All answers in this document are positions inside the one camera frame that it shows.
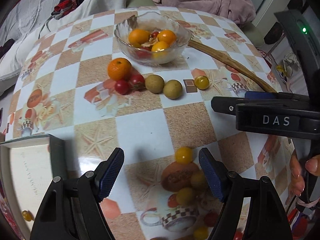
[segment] table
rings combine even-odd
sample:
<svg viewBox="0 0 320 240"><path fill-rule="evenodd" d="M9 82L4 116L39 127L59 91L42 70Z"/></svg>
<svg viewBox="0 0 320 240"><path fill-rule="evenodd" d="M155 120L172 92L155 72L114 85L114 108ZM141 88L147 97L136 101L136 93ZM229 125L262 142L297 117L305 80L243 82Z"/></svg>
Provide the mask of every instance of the table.
<svg viewBox="0 0 320 240"><path fill-rule="evenodd" d="M144 77L155 73L165 81L179 80L184 90L181 98L170 100L149 91L118 95L106 89L108 63L125 57L113 37L115 25L148 11L176 20L193 32L194 40L230 55L281 90L262 55L228 19L173 7L113 10L65 25L37 41L14 89L5 139L50 133L66 140L71 176L94 170L115 147L121 147L124 166L110 196L101 203L117 240L189 239L209 211L219 213L221 204L209 190L198 196L196 204L182 207L175 204L175 192L164 189L169 187L164 181L189 184L190 170L199 169L195 164L202 147L244 177L269 176L287 207L291 140L240 132L234 116L211 109L213 96L260 91L250 79L186 48L181 57L162 66L131 61ZM195 72L208 76L207 90L193 86ZM191 147L195 155L194 163L184 167L173 163L174 152L182 146ZM246 199L238 226L242 230L248 209Z"/></svg>

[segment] red cherry tomato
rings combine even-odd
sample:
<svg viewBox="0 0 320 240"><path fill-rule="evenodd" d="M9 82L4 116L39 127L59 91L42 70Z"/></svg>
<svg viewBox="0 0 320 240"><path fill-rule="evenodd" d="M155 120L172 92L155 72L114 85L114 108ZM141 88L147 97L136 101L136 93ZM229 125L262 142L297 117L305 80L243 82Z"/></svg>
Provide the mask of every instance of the red cherry tomato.
<svg viewBox="0 0 320 240"><path fill-rule="evenodd" d="M168 207L170 208L175 208L176 206L178 206L178 202L177 202L177 194L172 194L169 198L168 198Z"/></svg>
<svg viewBox="0 0 320 240"><path fill-rule="evenodd" d="M243 237L242 232L237 230L236 233L235 233L235 236L233 237L233 240L241 240L242 237Z"/></svg>
<svg viewBox="0 0 320 240"><path fill-rule="evenodd" d="M203 222L207 227L212 228L216 224L218 216L219 215L217 213L211 211L204 216Z"/></svg>
<svg viewBox="0 0 320 240"><path fill-rule="evenodd" d="M140 49L145 49L145 50L148 50L148 51L151 51L151 47L141 47Z"/></svg>
<svg viewBox="0 0 320 240"><path fill-rule="evenodd" d="M130 85L125 80L118 80L115 84L115 91L117 91L120 95L124 95L128 93L130 90Z"/></svg>
<svg viewBox="0 0 320 240"><path fill-rule="evenodd" d="M144 77L140 74L132 75L130 78L130 85L133 90L144 89Z"/></svg>
<svg viewBox="0 0 320 240"><path fill-rule="evenodd" d="M154 39L156 36L158 36L159 32L153 32L151 33L151 37Z"/></svg>
<svg viewBox="0 0 320 240"><path fill-rule="evenodd" d="M148 51L151 51L151 47L141 47L140 48L141 50L137 50L136 51L136 55L139 57L139 58L148 58L148 57L151 57L151 53L148 53L144 50L148 50Z"/></svg>

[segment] orange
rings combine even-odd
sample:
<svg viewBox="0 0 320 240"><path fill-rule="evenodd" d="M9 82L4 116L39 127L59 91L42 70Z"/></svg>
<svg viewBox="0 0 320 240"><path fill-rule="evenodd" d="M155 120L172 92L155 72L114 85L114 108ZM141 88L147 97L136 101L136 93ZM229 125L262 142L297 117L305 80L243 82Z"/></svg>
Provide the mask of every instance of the orange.
<svg viewBox="0 0 320 240"><path fill-rule="evenodd" d="M142 44L149 41L149 36L150 32L141 29L135 29L129 33L128 40L131 44Z"/></svg>
<svg viewBox="0 0 320 240"><path fill-rule="evenodd" d="M131 75L132 65L126 58L115 58L108 65L108 76L114 81L128 79Z"/></svg>
<svg viewBox="0 0 320 240"><path fill-rule="evenodd" d="M131 45L132 47L135 47L136 49L141 48L141 44L139 44L139 43L129 43L129 45Z"/></svg>
<svg viewBox="0 0 320 240"><path fill-rule="evenodd" d="M174 34L173 31L170 30L164 30L162 32L159 32L158 36L158 41L165 41L167 44L170 46L176 41L177 37Z"/></svg>
<svg viewBox="0 0 320 240"><path fill-rule="evenodd" d="M189 147L181 147L175 152L174 158L180 164L191 163L193 160L192 150Z"/></svg>
<svg viewBox="0 0 320 240"><path fill-rule="evenodd" d="M169 47L170 46L165 41L158 41L155 45L152 46L151 51L153 51L153 52L162 51L162 50L165 50Z"/></svg>

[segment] finger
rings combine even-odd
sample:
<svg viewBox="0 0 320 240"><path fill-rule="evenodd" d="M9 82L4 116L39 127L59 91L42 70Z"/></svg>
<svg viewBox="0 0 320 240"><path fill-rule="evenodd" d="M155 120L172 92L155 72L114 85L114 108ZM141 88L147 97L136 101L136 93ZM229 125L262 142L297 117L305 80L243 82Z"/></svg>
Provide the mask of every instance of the finger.
<svg viewBox="0 0 320 240"><path fill-rule="evenodd" d="M297 197L301 197L301 194L302 194L302 192L300 192L300 191L297 190L297 189L294 189L294 190L293 190L293 193L294 193Z"/></svg>
<svg viewBox="0 0 320 240"><path fill-rule="evenodd" d="M305 167L312 175L320 176L320 155L309 159Z"/></svg>
<svg viewBox="0 0 320 240"><path fill-rule="evenodd" d="M290 159L290 170L291 173L293 174L293 176L298 179L298 177L300 177L301 175L301 165L297 159L297 154L296 151L294 151L291 155L291 159Z"/></svg>
<svg viewBox="0 0 320 240"><path fill-rule="evenodd" d="M297 179L291 174L291 185L294 189L299 190L300 192L304 191L305 182L302 176L299 176Z"/></svg>

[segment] yellow cherry tomato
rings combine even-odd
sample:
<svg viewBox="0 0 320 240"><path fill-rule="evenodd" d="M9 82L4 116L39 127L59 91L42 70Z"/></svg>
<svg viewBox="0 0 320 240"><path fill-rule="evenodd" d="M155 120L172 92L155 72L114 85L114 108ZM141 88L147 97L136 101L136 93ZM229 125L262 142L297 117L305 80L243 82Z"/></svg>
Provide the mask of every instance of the yellow cherry tomato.
<svg viewBox="0 0 320 240"><path fill-rule="evenodd" d="M149 41L149 37L150 32L141 29L135 29L130 32L128 40L130 44L142 44Z"/></svg>
<svg viewBox="0 0 320 240"><path fill-rule="evenodd" d="M30 222L31 220L33 220L33 216L30 213L30 211L27 211L27 210L22 211L22 216L23 216L25 221Z"/></svg>
<svg viewBox="0 0 320 240"><path fill-rule="evenodd" d="M169 48L170 46L165 41L158 41L155 45L152 46L151 51L158 52Z"/></svg>
<svg viewBox="0 0 320 240"><path fill-rule="evenodd" d="M176 196L177 203L184 207L191 205L195 198L196 192L191 187L180 189Z"/></svg>
<svg viewBox="0 0 320 240"><path fill-rule="evenodd" d="M177 37L173 31L164 30L157 35L158 41L165 41L170 46L176 41Z"/></svg>
<svg viewBox="0 0 320 240"><path fill-rule="evenodd" d="M206 226L199 227L193 232L195 240L205 240L209 236L208 228Z"/></svg>
<svg viewBox="0 0 320 240"><path fill-rule="evenodd" d="M209 79L206 76L198 76L195 78L195 86L201 90L210 86Z"/></svg>
<svg viewBox="0 0 320 240"><path fill-rule="evenodd" d="M205 190L209 186L202 170L194 172L191 176L190 182L191 186L199 191Z"/></svg>
<svg viewBox="0 0 320 240"><path fill-rule="evenodd" d="M193 160L192 155L192 150L190 148L181 147L175 152L174 158L177 163L188 164Z"/></svg>

